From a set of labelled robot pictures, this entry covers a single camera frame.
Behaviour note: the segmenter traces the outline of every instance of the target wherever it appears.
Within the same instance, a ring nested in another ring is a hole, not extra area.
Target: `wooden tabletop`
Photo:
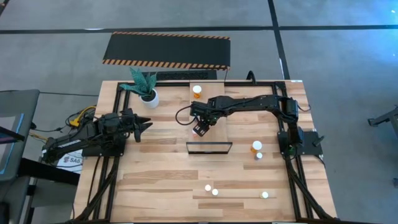
[[[99,94],[96,116],[111,113],[116,87],[121,81],[104,81]],[[287,94],[303,109],[308,101],[302,82],[286,81]],[[113,202],[112,222],[269,222],[294,221],[285,162],[279,153],[276,118],[266,111],[240,112],[227,118],[229,154],[188,154],[185,143],[191,130],[175,121],[175,113],[190,104],[190,88],[156,87],[160,103],[146,109],[135,94],[129,108],[139,116],[152,119],[153,125],[142,134],[142,142],[130,137],[120,159]],[[226,86],[233,98],[272,94],[266,86]],[[121,109],[124,97],[121,97]],[[189,110],[179,115],[181,122],[190,119]],[[314,128],[310,112],[299,114],[303,130]],[[250,151],[253,141],[263,143],[264,157],[255,161]],[[324,166],[314,156],[302,156],[309,191],[327,213],[336,216]],[[96,157],[84,161],[75,197],[76,214],[87,203]],[[102,159],[97,168],[92,196],[97,191]],[[210,184],[219,191],[212,196],[205,191]],[[261,199],[266,191],[269,198]],[[303,197],[298,198],[305,217]],[[104,195],[99,217],[104,217]]]

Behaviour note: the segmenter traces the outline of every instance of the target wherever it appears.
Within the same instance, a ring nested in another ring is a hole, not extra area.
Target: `concrete floor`
[[[393,0],[274,3],[280,26],[398,23],[398,3]],[[4,30],[271,25],[265,0],[11,0],[0,17]],[[201,33],[231,37],[228,78],[245,78],[248,70],[254,70],[257,79],[282,78],[273,31]],[[304,81],[315,126],[326,136],[322,146],[338,216],[396,223],[398,189],[392,178],[398,177],[398,139],[390,124],[372,128],[366,120],[398,104],[398,30],[281,35],[290,77]],[[101,64],[109,36],[0,35],[0,90],[98,94],[103,80],[129,78],[127,67]],[[66,115],[95,102],[96,97],[41,95],[34,122],[42,129],[56,128]],[[40,144],[33,141],[27,144],[28,157],[40,154]],[[34,223],[65,221],[70,211],[70,203],[44,207],[35,213]]]

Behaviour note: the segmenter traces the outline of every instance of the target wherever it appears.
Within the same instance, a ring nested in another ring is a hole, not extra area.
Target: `white pot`
[[[155,91],[155,98],[151,101],[144,101],[141,96],[139,97],[139,99],[142,101],[142,103],[149,109],[153,109],[155,107],[157,107],[157,105],[159,104],[159,95],[157,94],[155,89],[152,89]]]

